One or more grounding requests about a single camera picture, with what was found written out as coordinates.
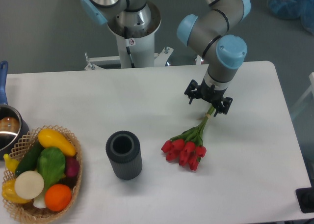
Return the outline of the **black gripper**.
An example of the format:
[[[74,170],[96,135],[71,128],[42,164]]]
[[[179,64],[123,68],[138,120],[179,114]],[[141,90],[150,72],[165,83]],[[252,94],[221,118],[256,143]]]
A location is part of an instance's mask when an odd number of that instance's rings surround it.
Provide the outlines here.
[[[233,102],[233,98],[224,97],[229,84],[230,82],[222,83],[205,74],[201,85],[191,80],[184,94],[188,97],[190,105],[194,99],[203,99],[212,103],[215,108],[213,116],[216,117],[218,114],[227,114]]]

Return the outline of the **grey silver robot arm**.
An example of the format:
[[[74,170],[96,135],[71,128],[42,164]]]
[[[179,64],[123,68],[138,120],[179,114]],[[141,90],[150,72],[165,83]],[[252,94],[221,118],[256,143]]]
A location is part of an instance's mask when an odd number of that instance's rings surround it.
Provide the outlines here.
[[[200,84],[191,81],[185,90],[190,100],[203,99],[216,113],[227,114],[232,98],[224,93],[247,54],[247,45],[228,31],[250,12],[250,0],[206,0],[203,17],[186,16],[177,37],[208,63]],[[122,68],[154,66],[155,32],[161,23],[158,8],[148,0],[80,0],[87,15],[115,34]]]

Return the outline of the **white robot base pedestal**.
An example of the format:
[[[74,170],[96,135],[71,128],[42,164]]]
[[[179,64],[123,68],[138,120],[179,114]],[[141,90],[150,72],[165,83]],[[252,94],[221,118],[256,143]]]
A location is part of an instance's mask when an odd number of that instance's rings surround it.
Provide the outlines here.
[[[103,68],[145,68],[170,66],[169,58],[174,49],[165,46],[155,52],[155,34],[140,38],[124,38],[115,35],[119,55],[89,58],[85,54],[85,70],[101,70]]]

